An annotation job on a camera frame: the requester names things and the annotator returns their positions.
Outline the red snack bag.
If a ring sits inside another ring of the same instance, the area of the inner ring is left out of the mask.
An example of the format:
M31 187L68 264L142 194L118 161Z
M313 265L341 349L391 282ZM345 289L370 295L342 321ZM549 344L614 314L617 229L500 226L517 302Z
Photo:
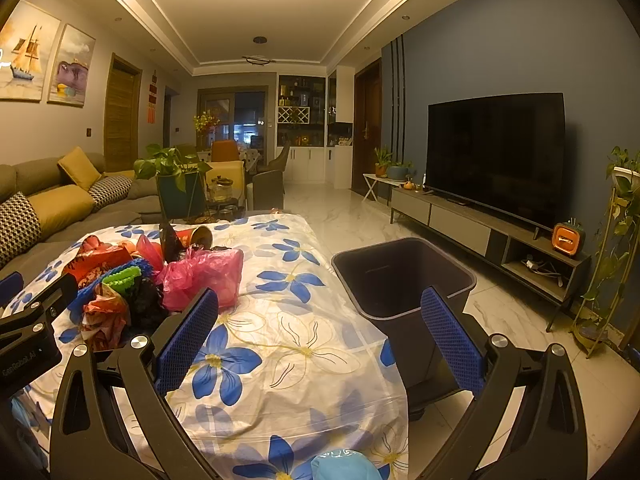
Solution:
M70 274L77 286L83 288L130 260L126 246L103 243L96 235L89 235L81 242L76 256L66 263L63 273Z

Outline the green foam net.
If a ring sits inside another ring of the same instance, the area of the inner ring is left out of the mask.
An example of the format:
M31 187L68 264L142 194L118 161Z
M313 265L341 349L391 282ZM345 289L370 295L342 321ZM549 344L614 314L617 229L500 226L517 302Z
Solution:
M138 278L142 277L142 271L138 266L128 266L116 273L110 274L102 280L102 284L114 290L119 295L123 295L128 289L136 284Z

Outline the pink plastic bag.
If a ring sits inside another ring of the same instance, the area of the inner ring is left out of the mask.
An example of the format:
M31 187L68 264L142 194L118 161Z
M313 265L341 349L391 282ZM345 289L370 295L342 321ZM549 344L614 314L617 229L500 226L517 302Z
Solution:
M137 241L137 252L152 266L152 281L162 290L162 305L168 311L183 311L204 288L217 296L218 310L236 306L242 281L244 254L241 249L189 247L183 257L167 263L145 235Z

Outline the red gold paper cup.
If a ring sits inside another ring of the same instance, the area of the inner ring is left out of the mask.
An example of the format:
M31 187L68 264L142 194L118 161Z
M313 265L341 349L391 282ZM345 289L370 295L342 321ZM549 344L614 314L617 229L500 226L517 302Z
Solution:
M204 224L200 226L189 226L188 228L176 232L180 243L184 248L196 246L203 249L210 249L213 246L213 233Z

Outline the black plastic bag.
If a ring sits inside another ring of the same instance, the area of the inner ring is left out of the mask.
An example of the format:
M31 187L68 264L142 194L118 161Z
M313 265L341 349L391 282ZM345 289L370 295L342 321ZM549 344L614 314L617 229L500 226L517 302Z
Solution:
M184 252L182 241L166 219L160 222L160 247L167 263L179 260Z

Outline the dark grey trash bin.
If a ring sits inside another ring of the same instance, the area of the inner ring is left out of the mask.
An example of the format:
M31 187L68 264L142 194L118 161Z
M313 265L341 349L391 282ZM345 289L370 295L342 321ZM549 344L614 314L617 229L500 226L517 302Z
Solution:
M422 238L407 237L339 252L332 266L357 311L387 336L383 361L397 365L411 420L459 391L421 315L422 292L437 290L462 312L475 274Z

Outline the houndstooth cushion near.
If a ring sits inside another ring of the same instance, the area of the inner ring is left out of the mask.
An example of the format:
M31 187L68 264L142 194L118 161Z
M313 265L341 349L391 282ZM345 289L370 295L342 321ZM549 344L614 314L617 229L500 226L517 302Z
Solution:
M27 252L40 241L41 226L32 203L22 193L0 207L0 266Z

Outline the houndstooth cushion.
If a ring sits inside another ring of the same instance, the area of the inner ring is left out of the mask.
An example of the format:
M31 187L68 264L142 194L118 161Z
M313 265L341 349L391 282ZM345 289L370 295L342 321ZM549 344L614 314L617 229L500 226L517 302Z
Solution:
M41 226L32 203L22 193L0 207L0 266L27 252L40 241Z
M90 186L88 193L93 200L93 212L126 200L128 197L132 180L125 176L107 176Z

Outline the yellow long cushion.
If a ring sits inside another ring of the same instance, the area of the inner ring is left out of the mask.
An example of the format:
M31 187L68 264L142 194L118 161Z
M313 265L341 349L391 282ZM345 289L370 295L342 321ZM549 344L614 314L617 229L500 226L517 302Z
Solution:
M77 185L69 184L29 196L41 226L40 240L60 232L92 213L93 200Z

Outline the grey tv cabinet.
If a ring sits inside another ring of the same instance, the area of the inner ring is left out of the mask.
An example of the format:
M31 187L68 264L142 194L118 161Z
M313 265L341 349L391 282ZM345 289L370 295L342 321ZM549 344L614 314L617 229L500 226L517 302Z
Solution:
M560 312L570 310L590 270L590 255L559 252L544 229L524 228L433 193L393 188L390 213L420 223L551 302L547 332Z

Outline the houndstooth cushion far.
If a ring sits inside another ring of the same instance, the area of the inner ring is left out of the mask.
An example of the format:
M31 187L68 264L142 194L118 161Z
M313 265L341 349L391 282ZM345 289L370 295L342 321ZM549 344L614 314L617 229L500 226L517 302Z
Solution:
M126 200L128 197L132 180L125 176L107 176L90 186L88 193L93 200L93 212Z

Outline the orange retro radio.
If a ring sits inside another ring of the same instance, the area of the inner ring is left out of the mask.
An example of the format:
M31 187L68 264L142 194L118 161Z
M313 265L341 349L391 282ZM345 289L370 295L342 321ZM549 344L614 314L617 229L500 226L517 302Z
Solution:
M552 231L551 245L554 250L575 258L582 251L585 241L585 230L576 218L558 223Z

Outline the glass teapot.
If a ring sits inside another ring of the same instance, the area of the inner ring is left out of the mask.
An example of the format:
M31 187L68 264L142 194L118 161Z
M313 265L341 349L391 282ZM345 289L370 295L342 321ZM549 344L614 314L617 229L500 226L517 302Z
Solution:
M233 180L217 176L210 182L210 199L214 203L223 203L233 198Z

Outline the purple landscape painting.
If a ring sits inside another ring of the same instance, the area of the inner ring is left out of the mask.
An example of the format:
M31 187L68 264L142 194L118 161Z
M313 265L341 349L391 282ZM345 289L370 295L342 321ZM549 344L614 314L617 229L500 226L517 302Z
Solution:
M48 102L83 107L96 40L71 24L63 28L55 52Z

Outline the display cabinet with shelves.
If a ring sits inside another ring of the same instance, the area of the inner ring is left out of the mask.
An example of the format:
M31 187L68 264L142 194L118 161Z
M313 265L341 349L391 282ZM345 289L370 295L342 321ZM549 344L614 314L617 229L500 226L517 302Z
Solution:
M354 82L349 70L327 77L281 75L276 154L286 158L284 180L352 186Z

